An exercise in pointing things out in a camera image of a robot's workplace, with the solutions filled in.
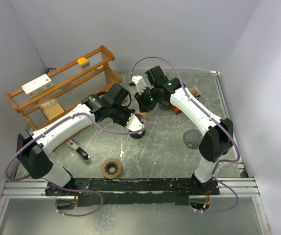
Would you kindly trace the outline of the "dark glass carafe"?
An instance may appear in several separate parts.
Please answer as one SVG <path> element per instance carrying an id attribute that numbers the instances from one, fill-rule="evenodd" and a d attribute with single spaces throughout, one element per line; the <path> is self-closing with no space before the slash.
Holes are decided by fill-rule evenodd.
<path id="1" fill-rule="evenodd" d="M 142 132 L 139 132 L 139 133 L 135 133 L 135 134 L 131 134 L 130 137 L 133 138 L 133 139 L 141 139 L 144 137 L 145 135 L 145 130 L 142 131 Z"/>

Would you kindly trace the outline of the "orange coffee filter box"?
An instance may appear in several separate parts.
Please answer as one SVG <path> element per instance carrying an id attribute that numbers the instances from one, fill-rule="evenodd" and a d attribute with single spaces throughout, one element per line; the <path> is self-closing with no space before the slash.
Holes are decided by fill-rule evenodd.
<path id="1" fill-rule="evenodd" d="M 191 88 L 191 89 L 189 89 L 189 91 L 197 100 L 199 100 L 199 98 L 201 96 L 201 92 L 199 91 L 199 89 L 197 87 Z M 178 115 L 182 112 L 179 108 L 177 108 L 176 106 L 173 106 L 173 105 L 171 106 L 171 109 L 175 115 Z"/>

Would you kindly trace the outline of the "clear glass ribbed dripper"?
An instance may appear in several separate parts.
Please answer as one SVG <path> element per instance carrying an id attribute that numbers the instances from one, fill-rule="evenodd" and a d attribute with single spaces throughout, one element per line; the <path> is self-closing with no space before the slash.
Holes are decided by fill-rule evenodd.
<path id="1" fill-rule="evenodd" d="M 189 149 L 199 149 L 203 135 L 195 129 L 186 130 L 183 134 L 183 142 Z"/>

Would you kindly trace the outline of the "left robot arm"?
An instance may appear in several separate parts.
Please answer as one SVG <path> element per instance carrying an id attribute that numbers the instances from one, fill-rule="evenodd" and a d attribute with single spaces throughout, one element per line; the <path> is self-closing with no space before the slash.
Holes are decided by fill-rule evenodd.
<path id="1" fill-rule="evenodd" d="M 130 93 L 120 84 L 107 92 L 92 94 L 83 99 L 72 111 L 47 127 L 32 134 L 26 130 L 18 134 L 16 158 L 33 179 L 45 179 L 57 185 L 63 195 L 75 190 L 73 176 L 63 167 L 54 164 L 48 155 L 64 140 L 79 130 L 110 118 L 132 135 L 143 128 L 134 109 L 123 106 Z"/>

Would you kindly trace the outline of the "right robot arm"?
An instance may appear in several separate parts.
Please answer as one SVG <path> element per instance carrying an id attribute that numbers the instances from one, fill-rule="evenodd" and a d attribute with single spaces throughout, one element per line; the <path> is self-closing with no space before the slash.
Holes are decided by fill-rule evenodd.
<path id="1" fill-rule="evenodd" d="M 199 152 L 200 163 L 193 173 L 192 191 L 203 194 L 208 190 L 214 168 L 222 155 L 233 146 L 233 122 L 222 119 L 201 104 L 184 85 L 179 77 L 168 79 L 160 66 L 146 71 L 150 83 L 148 87 L 142 76 L 132 76 L 137 93 L 134 95 L 141 112 L 150 112 L 158 102 L 165 101 L 178 108 L 198 128 L 202 135 Z"/>

